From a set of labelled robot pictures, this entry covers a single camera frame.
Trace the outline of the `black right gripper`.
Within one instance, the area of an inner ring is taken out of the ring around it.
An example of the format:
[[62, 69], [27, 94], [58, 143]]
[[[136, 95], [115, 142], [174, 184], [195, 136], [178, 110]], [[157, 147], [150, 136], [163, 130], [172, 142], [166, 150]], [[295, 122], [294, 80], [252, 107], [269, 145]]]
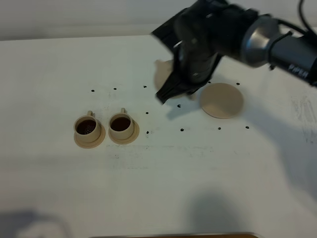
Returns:
[[[177, 17], [176, 36], [181, 41], [177, 67], [157, 91], [164, 104], [168, 99], [186, 93], [195, 94], [205, 85], [216, 65], [216, 59], [228, 56], [242, 60], [242, 41], [258, 12], [244, 9], [225, 0], [198, 0]], [[202, 84], [188, 91], [188, 84]]]

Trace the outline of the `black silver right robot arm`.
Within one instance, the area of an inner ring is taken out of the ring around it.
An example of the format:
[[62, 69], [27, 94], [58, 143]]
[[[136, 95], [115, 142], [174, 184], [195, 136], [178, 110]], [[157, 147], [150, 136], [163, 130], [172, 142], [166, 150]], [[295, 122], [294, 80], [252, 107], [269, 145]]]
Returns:
[[173, 53], [172, 72], [156, 97], [164, 103], [192, 95], [225, 56], [254, 68], [269, 64], [316, 86], [317, 36], [302, 8], [299, 2], [304, 28], [225, 0], [198, 0], [181, 10], [152, 32]]

